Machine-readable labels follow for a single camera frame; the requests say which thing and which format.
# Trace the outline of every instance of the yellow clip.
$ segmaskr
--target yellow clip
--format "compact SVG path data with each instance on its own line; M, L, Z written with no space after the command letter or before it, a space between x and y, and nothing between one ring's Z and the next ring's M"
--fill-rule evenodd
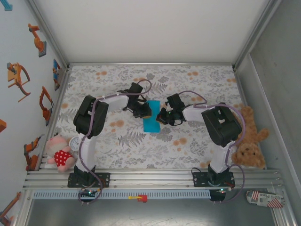
M141 196L129 196L128 199L141 199Z

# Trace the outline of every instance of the gray leaf pattern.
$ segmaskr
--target gray leaf pattern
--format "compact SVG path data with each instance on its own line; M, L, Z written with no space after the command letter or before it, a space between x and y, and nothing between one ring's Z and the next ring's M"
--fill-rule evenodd
M86 95L94 97L128 89L132 82L148 79L152 90L144 95L159 100L184 90L203 95L209 104L225 102L239 109L239 96L232 67L203 65L76 65L70 76L55 132L70 138L77 135L73 119ZM140 83L144 90L147 82ZM202 102L190 93L181 94L185 104ZM161 125L159 133L143 132L143 120L127 111L107 114L96 140L95 163L113 169L191 169L203 167L212 158L214 144L203 122L181 126Z

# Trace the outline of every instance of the red polka dot dress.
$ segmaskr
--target red polka dot dress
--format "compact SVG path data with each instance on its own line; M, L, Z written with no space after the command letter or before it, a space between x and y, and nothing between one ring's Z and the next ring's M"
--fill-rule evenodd
M56 162L56 165L58 167L66 165L66 160L68 158L70 158L70 157L72 157L72 155L70 155L69 153L64 152L62 150L56 152L55 153L55 162Z

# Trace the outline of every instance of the red clip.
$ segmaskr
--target red clip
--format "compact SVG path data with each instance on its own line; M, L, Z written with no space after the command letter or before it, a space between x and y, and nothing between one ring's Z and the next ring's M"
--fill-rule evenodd
M147 195L140 194L138 196L141 197L141 199L138 198L138 202L147 202Z

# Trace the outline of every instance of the white clock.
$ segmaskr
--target white clock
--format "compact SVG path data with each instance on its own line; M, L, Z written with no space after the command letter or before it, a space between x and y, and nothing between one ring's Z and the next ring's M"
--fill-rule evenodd
M79 150L79 145L80 145L79 137L72 137L71 140L69 141L69 146L71 150L73 150L74 152Z

